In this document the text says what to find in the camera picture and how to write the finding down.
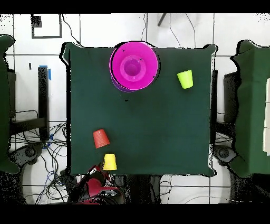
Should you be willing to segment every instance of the red object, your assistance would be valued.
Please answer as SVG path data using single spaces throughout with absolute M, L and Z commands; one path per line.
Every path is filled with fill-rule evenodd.
M 110 143 L 104 129 L 99 129 L 93 132 L 93 137 L 95 142 L 95 148 L 100 148 Z

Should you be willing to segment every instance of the upside-down cup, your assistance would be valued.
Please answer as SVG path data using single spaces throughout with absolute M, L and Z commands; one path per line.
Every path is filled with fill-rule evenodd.
M 93 137 L 95 142 L 95 148 L 100 148 L 110 143 L 104 129 L 99 129 L 93 132 Z
M 193 79 L 192 79 L 192 71 L 183 71 L 177 74 L 177 77 L 183 87 L 183 89 L 187 89 L 193 86 Z
M 117 170 L 115 155 L 106 153 L 104 156 L 103 170 Z

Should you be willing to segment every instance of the pink bowl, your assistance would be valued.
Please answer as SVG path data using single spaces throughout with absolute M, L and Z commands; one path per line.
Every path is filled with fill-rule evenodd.
M 144 42 L 131 41 L 114 50 L 109 68 L 123 88 L 139 90 L 151 84 L 158 71 L 158 59 Z

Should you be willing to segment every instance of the table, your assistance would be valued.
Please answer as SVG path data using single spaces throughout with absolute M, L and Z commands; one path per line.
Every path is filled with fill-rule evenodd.
M 114 153 L 118 169 L 113 174 L 214 175 L 208 167 L 214 45 L 155 49 L 161 62 L 159 77 L 132 93 L 118 90 L 111 81 L 114 48 L 64 43 L 62 49 L 71 87 L 67 121 L 71 119 L 72 174 L 86 173 L 105 153 Z M 194 86 L 182 89 L 176 74 L 189 69 Z M 92 133 L 100 128 L 110 144 L 95 149 Z

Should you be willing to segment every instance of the chair wheel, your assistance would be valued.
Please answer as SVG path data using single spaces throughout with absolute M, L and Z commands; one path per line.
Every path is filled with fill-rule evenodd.
M 37 158 L 31 160 L 30 162 L 28 162 L 29 165 L 34 165 L 37 162 Z

